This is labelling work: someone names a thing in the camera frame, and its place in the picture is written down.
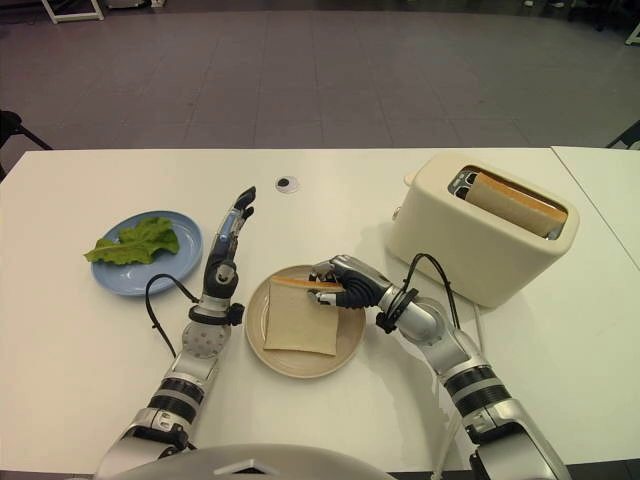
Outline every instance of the cream toaster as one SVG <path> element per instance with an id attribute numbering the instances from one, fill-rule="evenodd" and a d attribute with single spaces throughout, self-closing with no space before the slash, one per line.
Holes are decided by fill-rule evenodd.
<path id="1" fill-rule="evenodd" d="M 389 251 L 410 263 L 433 255 L 454 291 L 497 307 L 571 246 L 576 209 L 551 192 L 465 155 L 435 155 L 405 181 Z M 428 262 L 418 269 L 440 276 Z"/>

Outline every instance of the lettuce leaf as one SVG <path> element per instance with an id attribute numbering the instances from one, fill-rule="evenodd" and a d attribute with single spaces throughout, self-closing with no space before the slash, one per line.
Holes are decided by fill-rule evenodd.
<path id="1" fill-rule="evenodd" d="M 143 218 L 135 227 L 118 232 L 120 243 L 101 238 L 90 252 L 84 254 L 89 262 L 113 262 L 126 265 L 133 262 L 152 263 L 153 253 L 164 249 L 177 253 L 178 237 L 171 229 L 171 220 L 164 217 Z"/>

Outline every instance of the beige plate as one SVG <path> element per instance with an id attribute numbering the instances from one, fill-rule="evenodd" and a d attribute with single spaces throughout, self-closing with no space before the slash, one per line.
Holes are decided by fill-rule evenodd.
<path id="1" fill-rule="evenodd" d="M 289 267 L 273 275 L 308 280 L 310 265 Z M 335 372 L 351 360 L 362 340 L 365 326 L 364 309 L 339 309 L 336 355 L 323 355 L 295 350 L 265 350 L 264 338 L 269 312 L 269 279 L 257 288 L 245 317 L 244 331 L 256 355 L 278 373 L 294 378 L 315 378 Z"/>

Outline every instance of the black joint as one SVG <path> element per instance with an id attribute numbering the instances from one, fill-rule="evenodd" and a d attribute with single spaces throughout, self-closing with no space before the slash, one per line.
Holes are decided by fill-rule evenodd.
<path id="1" fill-rule="evenodd" d="M 511 395 L 509 395 L 504 385 L 491 385 L 490 387 L 481 388 L 462 397 L 456 402 L 456 408 L 460 412 L 460 415 L 465 417 L 474 410 L 509 398 L 511 398 Z"/>
<path id="2" fill-rule="evenodd" d="M 464 387 L 488 378 L 496 378 L 496 374 L 493 373 L 490 366 L 483 365 L 481 367 L 473 367 L 451 377 L 444 383 L 444 388 L 447 389 L 449 395 L 454 396 Z"/>
<path id="3" fill-rule="evenodd" d="M 378 313 L 378 315 L 376 315 L 376 325 L 382 328 L 385 333 L 393 332 L 396 329 L 396 322 L 400 318 L 400 315 L 407 309 L 407 306 L 413 299 L 416 298 L 416 295 L 418 295 L 418 290 L 412 288 L 404 295 L 398 306 L 394 308 L 391 313 Z"/>
<path id="4" fill-rule="evenodd" d="M 129 432 L 127 432 L 127 435 L 172 445 L 162 452 L 160 458 L 181 452 L 187 448 L 187 445 L 189 444 L 189 436 L 187 435 L 187 432 L 184 431 L 181 425 L 176 423 L 173 424 L 171 430 L 168 432 L 165 432 L 164 430 L 155 430 L 149 427 L 133 427 Z"/>
<path id="5" fill-rule="evenodd" d="M 407 309 L 407 306 L 413 301 L 413 299 L 416 298 L 416 295 L 418 295 L 418 290 L 416 290 L 415 288 L 409 290 L 409 292 L 407 292 L 404 298 L 400 301 L 398 306 L 394 308 L 393 311 L 388 315 L 389 322 L 393 322 L 393 324 L 395 325 L 400 318 L 400 315 L 402 315 L 402 313 Z"/>
<path id="6" fill-rule="evenodd" d="M 160 384 L 160 390 L 180 392 L 191 397 L 198 404 L 202 403 L 204 398 L 204 391 L 199 386 L 182 378 L 165 378 Z"/>
<path id="7" fill-rule="evenodd" d="M 244 315 L 244 306 L 239 303 L 234 303 L 229 307 L 227 313 L 227 320 L 229 325 L 236 326 L 242 323 L 242 315 Z"/>
<path id="8" fill-rule="evenodd" d="M 196 312 L 196 306 L 194 305 L 189 309 L 189 319 L 196 323 L 204 323 L 205 325 L 229 325 L 227 317 L 210 317 L 209 315 L 203 315 Z"/>
<path id="9" fill-rule="evenodd" d="M 387 315 L 384 312 L 378 313 L 376 315 L 376 325 L 384 330 L 384 333 L 391 333 L 396 329 L 395 324 L 389 323 Z"/>
<path id="10" fill-rule="evenodd" d="M 193 422 L 193 419 L 196 418 L 195 408 L 193 408 L 184 400 L 169 397 L 167 395 L 154 396 L 149 402 L 149 405 L 147 405 L 147 408 L 158 408 L 160 410 L 166 410 L 167 412 L 171 412 L 175 415 L 178 415 L 179 417 L 184 418 L 189 423 Z"/>
<path id="11" fill-rule="evenodd" d="M 512 435 L 514 433 L 523 432 L 523 428 L 520 424 L 511 422 L 500 425 L 486 432 L 476 432 L 474 428 L 467 427 L 467 435 L 469 439 L 476 445 L 484 445 L 486 443 L 495 442 L 496 440 Z"/>

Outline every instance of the white table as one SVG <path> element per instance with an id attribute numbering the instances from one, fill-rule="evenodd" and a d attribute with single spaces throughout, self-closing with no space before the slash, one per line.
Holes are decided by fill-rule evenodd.
<path id="1" fill-rule="evenodd" d="M 383 239 L 406 193 L 403 177 L 436 152 L 25 154 L 0 185 L 0 469 L 93 472 L 170 363 L 143 301 L 103 290 L 82 257 L 112 225 L 171 209 L 191 216 L 209 239 L 235 196 L 256 185 L 256 213 L 236 256 L 236 301 L 246 304 L 277 269 L 336 253 L 358 256 L 399 282 L 407 266 L 385 253 Z M 637 269 L 552 150 L 465 153 L 557 192 L 582 217 L 565 257 L 505 305 L 483 312 L 496 372 L 567 463 L 640 456 Z M 282 175 L 298 177 L 299 192 L 278 193 Z M 194 292 L 203 268 L 186 280 Z M 423 294 L 445 301 L 439 286 L 415 278 Z M 177 291 L 153 303 L 177 342 L 189 304 Z M 463 328 L 475 335 L 470 306 L 460 300 L 459 309 Z M 386 471 L 428 470 L 451 402 L 405 346 L 369 325 L 347 366 L 300 381 L 264 366 L 237 328 L 193 441 L 315 445 Z M 470 451 L 459 435 L 447 467 L 467 468 Z"/>
<path id="2" fill-rule="evenodd" d="M 640 151 L 553 147 L 640 269 Z"/>

